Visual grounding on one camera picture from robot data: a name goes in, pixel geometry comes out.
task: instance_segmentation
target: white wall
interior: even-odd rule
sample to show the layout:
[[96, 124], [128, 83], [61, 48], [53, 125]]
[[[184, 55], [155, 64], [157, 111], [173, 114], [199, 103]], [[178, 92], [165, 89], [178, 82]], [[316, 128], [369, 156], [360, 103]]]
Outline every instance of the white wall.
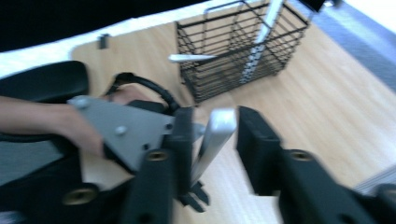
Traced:
[[396, 1], [394, 0], [344, 0], [374, 21], [396, 34]]

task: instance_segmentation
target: bolt hole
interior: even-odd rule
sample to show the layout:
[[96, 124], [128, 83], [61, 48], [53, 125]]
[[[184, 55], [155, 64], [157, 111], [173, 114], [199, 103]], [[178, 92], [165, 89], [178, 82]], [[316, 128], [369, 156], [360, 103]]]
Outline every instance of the bolt hole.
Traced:
[[173, 125], [172, 124], [166, 124], [165, 128], [167, 130], [171, 130], [171, 129], [173, 129]]
[[355, 220], [351, 216], [346, 215], [346, 214], [341, 214], [339, 216], [339, 218], [340, 218], [340, 221], [342, 221], [342, 223], [345, 223], [345, 224], [355, 224], [356, 223]]
[[97, 196], [95, 189], [75, 189], [64, 195], [64, 205], [77, 205], [89, 203]]
[[164, 161], [168, 158], [164, 152], [151, 152], [148, 154], [149, 161]]
[[152, 215], [147, 213], [140, 215], [139, 218], [137, 219], [138, 223], [142, 223], [142, 224], [151, 223], [152, 220], [153, 220]]
[[149, 144], [143, 145], [143, 149], [144, 149], [144, 150], [149, 150]]
[[311, 156], [306, 152], [292, 152], [291, 156], [297, 161], [312, 161]]

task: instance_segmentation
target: black wire basket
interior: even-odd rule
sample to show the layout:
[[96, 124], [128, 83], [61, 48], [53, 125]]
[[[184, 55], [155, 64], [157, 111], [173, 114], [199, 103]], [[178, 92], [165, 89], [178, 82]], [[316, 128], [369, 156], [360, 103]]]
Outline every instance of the black wire basket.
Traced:
[[[234, 4], [238, 6], [216, 12]], [[268, 24], [269, 6], [265, 1], [237, 1], [206, 10], [200, 21], [176, 22], [179, 54], [215, 56], [179, 64], [196, 104], [286, 67], [312, 14], [308, 19], [281, 3], [273, 24]], [[263, 30], [265, 38], [258, 40]]]

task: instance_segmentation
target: gray carpet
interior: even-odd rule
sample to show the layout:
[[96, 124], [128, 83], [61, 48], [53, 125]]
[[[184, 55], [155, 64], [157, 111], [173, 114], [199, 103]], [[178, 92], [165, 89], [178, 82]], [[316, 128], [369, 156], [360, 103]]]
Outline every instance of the gray carpet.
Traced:
[[[290, 2], [304, 12], [295, 0]], [[394, 33], [348, 4], [323, 8], [313, 23], [396, 92]], [[60, 154], [49, 143], [0, 143], [0, 185], [58, 158]]]

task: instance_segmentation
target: human arm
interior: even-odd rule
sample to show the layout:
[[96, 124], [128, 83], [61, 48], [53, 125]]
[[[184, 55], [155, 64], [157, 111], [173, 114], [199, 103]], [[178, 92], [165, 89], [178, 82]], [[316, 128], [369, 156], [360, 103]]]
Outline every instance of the human arm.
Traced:
[[[121, 86], [114, 103], [150, 99], [133, 85]], [[76, 147], [103, 156], [102, 136], [71, 105], [51, 105], [0, 96], [0, 132], [14, 134], [55, 133]]]

